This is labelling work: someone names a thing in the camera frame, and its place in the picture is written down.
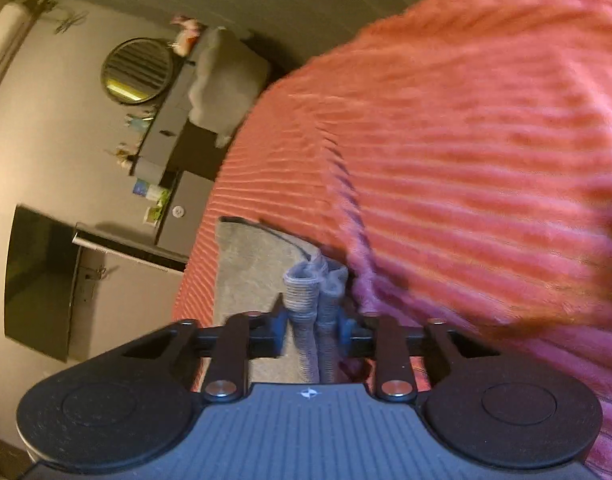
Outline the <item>grey vanity dresser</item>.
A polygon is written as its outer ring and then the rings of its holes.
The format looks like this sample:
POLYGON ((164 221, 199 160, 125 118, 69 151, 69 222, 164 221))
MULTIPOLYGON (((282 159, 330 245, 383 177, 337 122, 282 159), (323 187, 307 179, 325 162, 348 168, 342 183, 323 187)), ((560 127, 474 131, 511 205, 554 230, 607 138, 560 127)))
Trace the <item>grey vanity dresser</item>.
POLYGON ((182 258, 190 257, 214 185, 213 179, 197 172, 209 160, 203 152, 209 132, 189 123, 189 92, 196 79, 196 65, 207 46, 208 37, 202 36, 189 56, 179 59, 175 79, 158 103, 131 168, 136 178, 169 188, 170 197, 153 245, 182 258))

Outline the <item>blue and white box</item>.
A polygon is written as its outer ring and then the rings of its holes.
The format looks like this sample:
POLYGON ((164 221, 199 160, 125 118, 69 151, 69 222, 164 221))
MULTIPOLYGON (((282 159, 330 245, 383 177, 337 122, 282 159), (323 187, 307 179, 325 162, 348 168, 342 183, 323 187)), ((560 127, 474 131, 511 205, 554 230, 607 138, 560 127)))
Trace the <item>blue and white box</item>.
POLYGON ((167 195, 168 191, 159 185, 136 179, 132 188, 132 193, 150 202, 159 202, 167 195))

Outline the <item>pink ribbed bedspread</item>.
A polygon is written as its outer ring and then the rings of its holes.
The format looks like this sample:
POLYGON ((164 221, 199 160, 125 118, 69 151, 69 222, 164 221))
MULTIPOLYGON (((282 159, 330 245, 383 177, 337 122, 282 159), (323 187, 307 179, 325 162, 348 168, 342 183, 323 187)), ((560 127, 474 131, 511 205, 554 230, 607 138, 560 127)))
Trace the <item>pink ribbed bedspread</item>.
POLYGON ((223 217, 343 259, 364 311, 586 382, 612 479, 612 0, 422 0, 279 80, 225 156, 177 318, 213 317, 223 217))

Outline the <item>round black mirror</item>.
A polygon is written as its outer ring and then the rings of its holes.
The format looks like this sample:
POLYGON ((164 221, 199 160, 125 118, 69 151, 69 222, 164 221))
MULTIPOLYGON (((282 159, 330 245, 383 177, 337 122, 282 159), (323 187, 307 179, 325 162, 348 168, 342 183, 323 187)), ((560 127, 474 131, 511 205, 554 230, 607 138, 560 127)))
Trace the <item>round black mirror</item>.
POLYGON ((138 37, 123 41, 109 52, 100 69, 100 82, 115 102, 137 106, 161 96, 175 71, 175 57, 168 44, 138 37))

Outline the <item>wall mounted black television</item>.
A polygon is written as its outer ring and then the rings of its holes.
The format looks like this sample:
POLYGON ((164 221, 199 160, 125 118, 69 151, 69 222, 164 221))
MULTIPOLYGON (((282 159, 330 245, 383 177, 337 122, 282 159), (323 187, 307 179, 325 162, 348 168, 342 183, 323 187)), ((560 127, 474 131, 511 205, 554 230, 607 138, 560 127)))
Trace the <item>wall mounted black television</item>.
POLYGON ((4 335, 57 361, 68 359, 80 247, 74 228, 15 208, 4 281, 4 335))

